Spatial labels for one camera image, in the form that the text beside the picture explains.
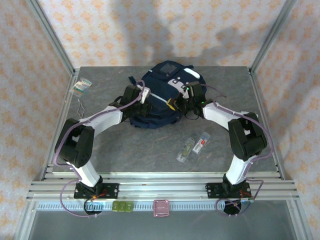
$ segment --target metal bar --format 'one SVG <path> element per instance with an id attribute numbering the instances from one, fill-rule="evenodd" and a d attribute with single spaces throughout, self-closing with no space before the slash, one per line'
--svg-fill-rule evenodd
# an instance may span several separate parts
<path id="1" fill-rule="evenodd" d="M 159 182 L 161 179 L 158 178 L 144 178 L 146 174 L 147 173 L 141 173 L 141 178 L 138 178 L 137 173 L 135 173 L 130 175 L 130 178 L 105 179 L 108 182 L 120 182 L 118 199 L 126 199 L 127 201 L 153 201 L 156 199 L 167 199 L 170 201 L 204 201 L 208 200 L 207 191 L 205 189 L 205 184 L 208 180 L 210 180 L 209 182 L 221 181 L 220 177 L 201 178 L 198 176 L 198 178 L 167 178 L 162 179 L 163 182 Z M 190 174 L 194 173 L 181 173 L 180 176 L 191 177 Z M 279 178 L 276 181 L 276 179 L 277 178 L 270 178 L 271 182 L 268 182 L 268 180 L 265 181 L 257 200 L 299 199 L 298 191 L 293 181 L 280 180 Z M 63 179 L 64 182 L 60 181 L 58 183 L 56 181 L 57 179 L 46 179 L 43 182 L 32 182 L 27 198 L 37 200 L 38 198 L 57 200 L 62 187 L 68 180 Z M 256 193 L 258 187 L 259 183 L 253 182 L 250 184 L 252 194 Z M 74 190 L 75 184 L 67 186 L 62 197 L 72 200 Z M 112 199 L 104 199 L 103 201 L 112 201 Z"/>
<path id="2" fill-rule="evenodd" d="M 15 240 L 25 240 L 29 238 L 30 231 L 36 216 L 36 209 L 38 207 L 38 202 L 27 201 L 24 206 L 22 215 L 14 233 L 13 239 Z"/>
<path id="3" fill-rule="evenodd" d="M 50 24 L 45 11 L 42 9 L 41 5 L 39 4 L 38 0 L 26 0 L 30 9 L 33 11 L 36 18 L 39 20 L 40 25 L 42 26 L 42 29 L 44 30 L 45 34 L 49 38 L 50 42 L 52 43 L 52 46 L 60 59 L 63 62 L 63 65 L 65 69 L 68 71 L 70 75 L 72 75 L 75 71 L 63 45 L 61 44 L 59 38 L 57 37 L 57 34 Z"/>
<path id="4" fill-rule="evenodd" d="M 280 32 L 282 26 L 284 25 L 284 23 L 286 22 L 289 13 L 291 12 L 291 10 L 293 9 L 295 3 L 297 2 L 297 0 L 286 0 L 279 15 L 277 16 L 273 26 L 271 27 L 271 30 L 268 34 L 268 36 L 266 37 L 260 51 L 258 52 L 257 56 L 255 57 L 252 66 L 250 68 L 250 71 L 252 73 L 256 72 L 261 61 L 263 60 L 263 58 L 266 56 L 268 50 L 270 49 L 272 43 L 275 41 L 275 39 L 278 36 L 278 33 Z"/>
<path id="5" fill-rule="evenodd" d="M 312 240 L 312 233 L 300 200 L 286 201 L 297 239 Z"/>
<path id="6" fill-rule="evenodd" d="M 41 169 L 41 172 L 40 172 L 40 175 L 39 175 L 39 178 L 40 180 L 43 180 L 45 178 L 45 174 L 47 172 L 47 168 L 48 168 L 48 165 L 49 165 L 49 162 L 52 161 L 53 159 L 53 156 L 54 156 L 54 150 L 55 150 L 55 144 L 58 140 L 58 137 L 59 137 L 59 134 L 62 130 L 62 123 L 66 120 L 66 116 L 65 116 L 65 112 L 66 110 L 68 111 L 68 108 L 69 108 L 69 105 L 70 105 L 70 102 L 68 102 L 68 98 L 70 97 L 70 93 L 69 93 L 69 89 L 70 87 L 74 84 L 75 82 L 75 76 L 74 74 L 70 77 L 69 79 L 69 83 L 68 83 L 68 87 L 67 89 L 65 90 L 65 93 L 64 93 L 64 102 L 62 103 L 61 107 L 60 107 L 60 112 L 59 112 L 59 119 L 58 119 L 58 123 L 55 127 L 55 132 L 53 134 L 53 137 L 50 141 L 50 147 L 47 151 L 47 154 L 46 154 L 46 157 L 45 157 L 45 161 L 44 161 L 44 164 L 43 164 L 43 167 Z"/>
<path id="7" fill-rule="evenodd" d="M 255 94 L 255 98 L 256 98 L 256 101 L 258 103 L 258 106 L 259 106 L 259 109 L 260 109 L 260 112 L 261 112 L 261 117 L 262 117 L 262 121 L 263 121 L 263 124 L 265 126 L 265 128 L 267 129 L 267 131 L 269 132 L 269 134 L 271 135 L 271 138 L 274 139 L 272 137 L 272 133 L 270 131 L 270 127 L 269 127 L 269 123 L 268 123 L 268 119 L 267 119 L 267 114 L 266 114 L 266 111 L 265 109 L 262 107 L 262 94 L 260 93 L 258 87 L 257 87 L 257 84 L 256 84 L 256 74 L 253 72 L 253 73 L 250 73 L 249 74 L 250 76 L 250 80 L 251 80 L 251 83 L 252 83 L 252 86 L 253 86 L 253 91 L 254 91 L 254 94 Z M 275 164 L 277 166 L 277 169 L 280 173 L 280 176 L 282 179 L 286 179 L 286 172 L 285 172 L 285 167 L 284 167 L 284 164 L 283 164 L 283 161 L 281 160 L 282 158 L 280 158 L 280 153 L 278 152 L 277 148 L 275 147 L 274 148 L 274 152 L 273 152 L 273 159 L 275 160 Z"/>
<path id="8" fill-rule="evenodd" d="M 48 165 L 45 174 L 46 179 L 76 178 L 74 172 L 52 172 L 52 165 Z M 139 178 L 139 179 L 179 179 L 179 178 L 222 178 L 225 172 L 111 172 L 101 173 L 100 175 L 112 179 Z M 249 178 L 279 178 L 276 171 L 251 171 L 248 172 Z"/>
<path id="9" fill-rule="evenodd" d="M 150 192 L 150 191 L 197 191 L 197 190 L 203 190 L 205 191 L 205 184 L 206 183 L 198 183 L 198 184 L 135 184 L 135 185 L 125 185 L 121 184 L 119 187 L 119 190 L 121 192 L 130 192 L 130 191 L 144 191 L 144 192 Z M 61 191 L 62 187 L 65 185 L 65 183 L 61 183 L 59 185 L 56 184 L 48 184 L 48 185 L 31 185 L 29 191 Z M 259 187 L 259 183 L 253 184 L 250 183 L 250 188 L 252 190 L 256 190 Z M 296 190 L 296 187 L 294 184 L 263 184 L 261 187 L 261 190 Z M 65 191 L 75 191 L 74 185 L 69 185 L 65 188 Z"/>
<path id="10" fill-rule="evenodd" d="M 65 98 L 64 98 L 63 105 L 62 105 L 62 111 L 60 113 L 60 117 L 59 117 L 59 120 L 58 120 L 58 123 L 57 123 L 57 127 L 56 127 L 55 132 L 54 132 L 54 139 L 53 139 L 53 141 L 51 142 L 51 145 L 50 145 L 49 155 L 48 155 L 48 157 L 46 159 L 46 161 L 49 163 L 47 165 L 46 172 L 48 171 L 48 167 L 49 166 L 50 166 L 49 169 L 51 169 L 53 167 L 52 161 L 53 161 L 54 154 L 55 154 L 55 145 L 56 145 L 56 142 L 57 142 L 57 140 L 59 138 L 61 130 L 62 130 L 64 124 L 65 124 L 65 121 L 66 121 L 66 118 L 67 118 L 67 114 L 68 114 L 68 110 L 69 110 L 69 107 L 70 107 L 70 103 L 71 103 L 71 100 L 72 100 L 72 97 L 73 97 L 72 93 L 70 93 L 69 90 L 75 84 L 77 79 L 78 79 L 78 74 L 77 74 L 77 72 L 75 72 L 75 74 L 72 77 L 72 80 L 69 83 L 69 86 L 66 89 Z"/>
<path id="11" fill-rule="evenodd" d="M 264 185 L 281 185 L 281 186 L 290 186 L 294 185 L 295 182 L 293 180 L 282 181 L 279 178 L 263 178 Z M 70 179 L 45 179 L 44 181 L 33 181 L 31 182 L 31 186 L 41 186 L 41 185 L 63 185 L 70 181 Z M 172 179 L 103 179 L 104 183 L 118 183 L 121 185 L 164 185 L 164 184 L 172 184 Z M 221 182 L 221 178 L 180 178 L 174 179 L 175 184 L 207 184 L 210 182 Z M 259 185 L 258 182 L 250 182 L 250 185 Z"/>

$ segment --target patterned wallpaper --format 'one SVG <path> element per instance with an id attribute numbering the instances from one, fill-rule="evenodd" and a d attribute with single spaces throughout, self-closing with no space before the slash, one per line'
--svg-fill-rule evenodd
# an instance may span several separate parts
<path id="1" fill-rule="evenodd" d="M 81 66 L 250 66 L 285 0 L 39 0 Z"/>
<path id="2" fill-rule="evenodd" d="M 257 72 L 269 124 L 287 174 L 320 239 L 320 5 L 296 3 Z"/>
<path id="3" fill-rule="evenodd" d="M 0 239 L 15 233 L 69 75 L 26 0 L 0 1 Z"/>

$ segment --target pink object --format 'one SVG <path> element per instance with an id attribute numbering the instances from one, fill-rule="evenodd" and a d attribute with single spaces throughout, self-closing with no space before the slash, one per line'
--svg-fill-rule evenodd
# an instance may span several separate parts
<path id="1" fill-rule="evenodd" d="M 153 216 L 167 217 L 169 216 L 169 201 L 168 200 L 154 200 L 153 201 Z"/>

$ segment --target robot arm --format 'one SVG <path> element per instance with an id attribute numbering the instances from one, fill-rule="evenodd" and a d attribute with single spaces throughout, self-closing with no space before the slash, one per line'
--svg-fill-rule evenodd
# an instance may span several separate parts
<path id="1" fill-rule="evenodd" d="M 267 139 L 263 130 L 256 124 L 244 118 L 257 122 L 258 117 L 253 112 L 236 112 L 219 105 L 205 94 L 198 82 L 186 86 L 187 94 L 180 94 L 168 101 L 168 105 L 177 111 L 187 113 L 193 111 L 203 119 L 213 121 L 229 132 L 233 158 L 229 170 L 223 176 L 223 195 L 226 198 L 236 196 L 239 189 L 246 186 L 246 171 L 251 160 L 256 158 L 267 147 Z"/>
<path id="2" fill-rule="evenodd" d="M 54 150 L 57 152 L 66 132 L 75 124 L 79 124 L 67 136 L 59 156 L 78 173 L 81 185 L 87 189 L 88 195 L 99 195 L 103 184 L 102 177 L 96 172 L 90 161 L 94 138 L 134 114 L 146 115 L 152 107 L 145 102 L 145 99 L 150 94 L 150 89 L 144 87 L 142 93 L 141 91 L 141 86 L 127 86 L 120 102 L 114 101 L 104 110 L 90 117 L 80 120 L 73 118 L 66 120 Z M 141 100 L 131 104 L 140 94 Z"/>

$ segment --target black mounting plate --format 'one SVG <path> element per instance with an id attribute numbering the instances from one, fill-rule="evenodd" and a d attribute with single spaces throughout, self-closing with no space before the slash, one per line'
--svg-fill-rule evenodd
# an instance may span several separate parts
<path id="1" fill-rule="evenodd" d="M 106 190 L 106 195 L 100 196 L 99 199 L 117 199 L 119 193 L 119 183 L 102 183 L 102 190 Z M 90 199 L 93 193 L 87 188 L 83 187 L 81 183 L 75 185 L 74 198 L 75 199 Z"/>
<path id="2" fill-rule="evenodd" d="M 252 198 L 249 183 L 245 182 L 237 191 L 230 192 L 229 194 L 222 187 L 222 182 L 209 182 L 205 185 L 208 199 L 242 199 Z"/>

